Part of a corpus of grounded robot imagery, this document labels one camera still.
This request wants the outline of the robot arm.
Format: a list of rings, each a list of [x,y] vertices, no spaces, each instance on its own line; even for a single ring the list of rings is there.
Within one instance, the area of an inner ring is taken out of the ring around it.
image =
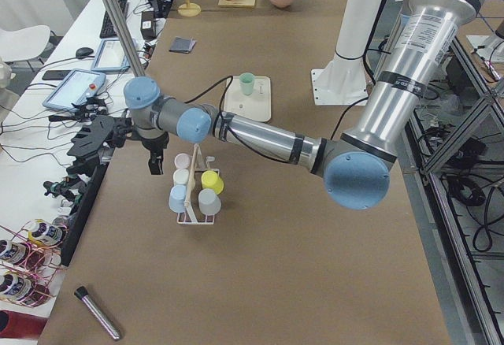
[[[128,81],[126,106],[152,173],[161,171],[170,135],[200,143],[208,135],[241,144],[268,159],[302,165],[321,176],[331,198],[365,210],[387,194],[395,141],[425,94],[458,29],[472,21],[484,0],[404,0],[400,35],[393,44],[358,123],[336,141],[312,139],[207,105],[163,95],[147,76]]]

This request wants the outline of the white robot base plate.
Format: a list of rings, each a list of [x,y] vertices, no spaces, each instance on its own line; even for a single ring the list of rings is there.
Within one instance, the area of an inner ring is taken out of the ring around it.
[[[345,106],[367,97],[362,67],[346,70],[329,65],[326,69],[312,69],[310,76],[317,106]]]

